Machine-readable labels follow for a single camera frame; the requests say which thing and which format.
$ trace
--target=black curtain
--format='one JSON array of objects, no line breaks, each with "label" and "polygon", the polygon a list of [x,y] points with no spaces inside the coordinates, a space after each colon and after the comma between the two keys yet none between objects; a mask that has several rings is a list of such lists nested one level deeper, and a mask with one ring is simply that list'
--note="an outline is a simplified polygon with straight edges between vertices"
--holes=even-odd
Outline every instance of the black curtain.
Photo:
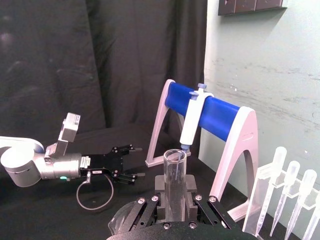
[{"label": "black curtain", "polygon": [[67,112],[152,129],[167,79],[203,82],[206,22],[207,0],[1,0],[0,135],[54,139]]},{"label": "black curtain", "polygon": [[[87,0],[107,127],[151,127],[167,79],[204,81],[207,0]],[[180,131],[169,114],[164,130]],[[197,134],[194,150],[199,149]]]}]

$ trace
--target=light green wall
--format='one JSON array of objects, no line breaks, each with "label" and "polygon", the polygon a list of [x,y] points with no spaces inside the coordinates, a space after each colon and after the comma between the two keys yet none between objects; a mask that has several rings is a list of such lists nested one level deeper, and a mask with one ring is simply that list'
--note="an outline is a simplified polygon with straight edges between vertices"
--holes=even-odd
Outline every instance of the light green wall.
[{"label": "light green wall", "polygon": [[[320,1],[291,0],[287,10],[218,16],[218,0],[208,1],[205,83],[217,98],[256,111],[259,166],[272,161],[284,146],[290,161],[319,174],[320,183]],[[224,142],[201,134],[199,158],[215,171]],[[229,182],[244,194],[243,159]],[[273,197],[269,213],[274,214]],[[290,211],[295,201],[289,201]],[[290,213],[281,218],[287,224]],[[303,212],[294,232],[301,238],[308,214]]]}]

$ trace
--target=pipette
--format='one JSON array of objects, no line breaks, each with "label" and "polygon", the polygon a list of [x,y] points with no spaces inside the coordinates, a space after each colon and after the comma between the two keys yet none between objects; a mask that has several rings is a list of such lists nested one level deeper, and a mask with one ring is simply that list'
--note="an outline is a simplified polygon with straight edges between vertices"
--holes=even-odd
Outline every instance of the pipette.
[{"label": "pipette", "polygon": [[265,217],[267,214],[267,210],[269,207],[269,203],[271,200],[271,196],[272,196],[272,193],[275,188],[274,184],[276,183],[277,178],[281,174],[281,170],[284,165],[286,155],[287,155],[287,150],[283,146],[279,146],[275,149],[275,153],[274,153],[274,157],[273,157],[273,161],[272,161],[272,176],[269,180],[268,188],[266,191],[266,195],[265,195],[265,198],[264,198],[264,201],[262,204],[261,212],[260,212],[258,223],[256,226],[256,230],[255,230],[256,237],[258,236],[258,234],[262,228],[262,225],[264,223],[264,220],[265,220]]},{"label": "pipette", "polygon": [[302,209],[302,206],[305,203],[305,200],[308,197],[308,195],[311,193],[311,190],[315,184],[316,178],[317,178],[316,171],[312,169],[305,171],[300,188],[299,188],[299,197],[294,206],[292,215],[288,223],[288,227],[286,228],[284,240],[288,240],[290,234],[292,233],[296,225],[296,221],[299,217],[300,211]]},{"label": "pipette", "polygon": [[288,169],[286,171],[285,177],[284,177],[284,187],[282,190],[282,194],[278,203],[278,206],[276,207],[276,211],[274,214],[274,219],[272,223],[272,228],[270,232],[270,237],[274,233],[274,230],[276,228],[277,223],[279,222],[280,216],[282,214],[282,210],[284,209],[287,194],[290,191],[291,186],[295,183],[298,172],[300,169],[300,163],[297,161],[291,161],[289,163]]},{"label": "pipette", "polygon": [[309,225],[306,228],[306,231],[304,233],[304,236],[302,240],[310,240],[312,235],[314,234],[314,231],[316,229],[316,226],[320,219],[320,193],[318,193],[318,196],[315,199],[315,209],[312,214],[312,217],[310,219]]}]

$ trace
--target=blue foam pad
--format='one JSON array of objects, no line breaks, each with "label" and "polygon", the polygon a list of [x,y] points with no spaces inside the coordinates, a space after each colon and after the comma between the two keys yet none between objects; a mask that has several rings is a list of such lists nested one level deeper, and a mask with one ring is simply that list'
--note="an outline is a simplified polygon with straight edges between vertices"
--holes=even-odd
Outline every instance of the blue foam pad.
[{"label": "blue foam pad", "polygon": [[[179,83],[171,83],[165,105],[185,117],[191,98],[189,92],[192,91],[194,91],[192,88]],[[199,126],[223,141],[227,141],[238,110],[238,106],[215,97],[207,97],[202,109]]]}]

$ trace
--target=clear tube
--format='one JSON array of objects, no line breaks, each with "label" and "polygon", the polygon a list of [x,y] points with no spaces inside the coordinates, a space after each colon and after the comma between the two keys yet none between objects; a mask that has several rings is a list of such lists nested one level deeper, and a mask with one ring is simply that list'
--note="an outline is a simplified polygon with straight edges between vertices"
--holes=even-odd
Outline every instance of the clear tube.
[{"label": "clear tube", "polygon": [[183,222],[186,207],[187,154],[179,149],[170,149],[163,155],[165,220]]}]

